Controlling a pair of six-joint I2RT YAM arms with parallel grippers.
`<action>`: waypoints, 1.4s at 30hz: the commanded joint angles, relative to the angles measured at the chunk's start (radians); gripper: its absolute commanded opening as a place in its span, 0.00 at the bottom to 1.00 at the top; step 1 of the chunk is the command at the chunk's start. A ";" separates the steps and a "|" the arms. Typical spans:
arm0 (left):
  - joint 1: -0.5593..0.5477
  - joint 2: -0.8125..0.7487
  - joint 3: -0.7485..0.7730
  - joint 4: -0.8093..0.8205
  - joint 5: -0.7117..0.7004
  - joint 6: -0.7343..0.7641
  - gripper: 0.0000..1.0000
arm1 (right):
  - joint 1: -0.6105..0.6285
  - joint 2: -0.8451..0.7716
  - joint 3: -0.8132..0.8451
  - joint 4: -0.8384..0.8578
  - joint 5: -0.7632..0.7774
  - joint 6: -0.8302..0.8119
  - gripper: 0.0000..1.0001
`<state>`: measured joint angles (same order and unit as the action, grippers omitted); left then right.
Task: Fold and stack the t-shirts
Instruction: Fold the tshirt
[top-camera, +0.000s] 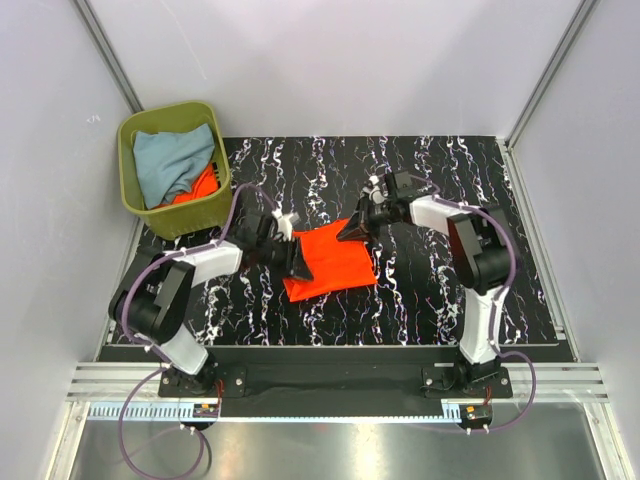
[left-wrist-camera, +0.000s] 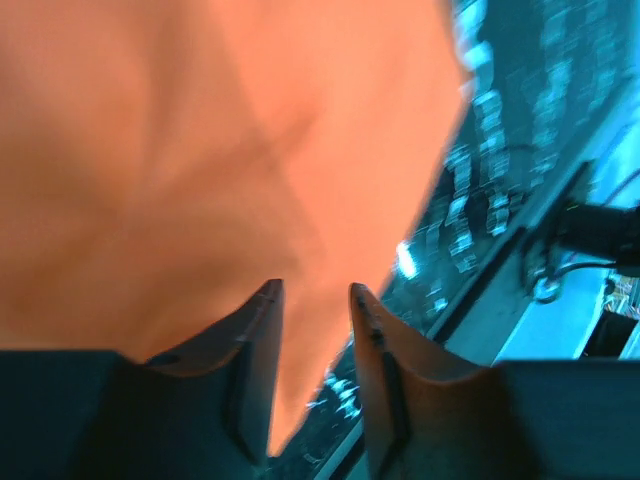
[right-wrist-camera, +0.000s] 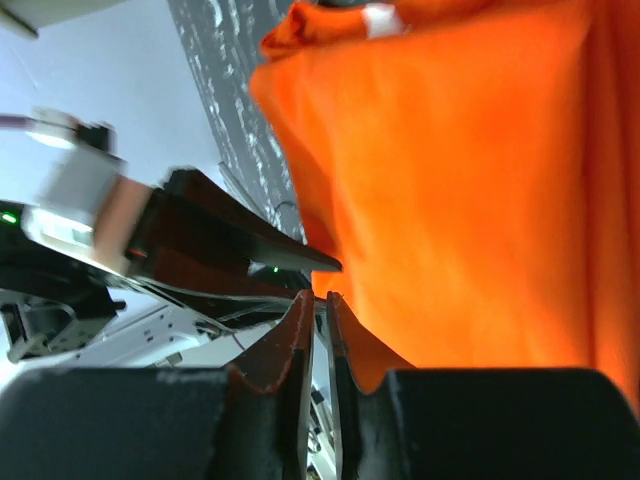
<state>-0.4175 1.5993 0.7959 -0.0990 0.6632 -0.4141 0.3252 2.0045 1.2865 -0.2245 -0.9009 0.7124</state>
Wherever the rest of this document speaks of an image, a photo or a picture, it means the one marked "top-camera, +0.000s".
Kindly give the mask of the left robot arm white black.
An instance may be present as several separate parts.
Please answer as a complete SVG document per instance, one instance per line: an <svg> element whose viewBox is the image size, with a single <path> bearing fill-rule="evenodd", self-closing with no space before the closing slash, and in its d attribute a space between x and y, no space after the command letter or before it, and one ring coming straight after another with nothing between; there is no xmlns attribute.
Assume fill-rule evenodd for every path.
<svg viewBox="0 0 640 480"><path fill-rule="evenodd" d="M133 341L168 367L164 380L195 396L217 391L214 355L184 323L192 289L209 280L265 265L286 279L313 280L294 226L295 213L276 209L234 227L229 239L174 251L138 250L114 293L109 316Z"/></svg>

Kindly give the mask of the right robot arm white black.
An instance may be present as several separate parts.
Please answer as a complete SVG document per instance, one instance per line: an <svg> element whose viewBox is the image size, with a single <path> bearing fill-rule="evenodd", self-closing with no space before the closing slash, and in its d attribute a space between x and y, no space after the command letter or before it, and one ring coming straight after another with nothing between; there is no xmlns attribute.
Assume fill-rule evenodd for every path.
<svg viewBox="0 0 640 480"><path fill-rule="evenodd" d="M465 289L464 329L454 365L434 392L458 390L476 396L499 374L503 354L498 337L505 297L518 269L519 254L504 212L443 199L435 187L421 194L417 184L433 184L407 171L372 176L362 188L353 215L336 235L340 242L371 241L388 225L406 223L435 230L449 239L454 271Z"/></svg>

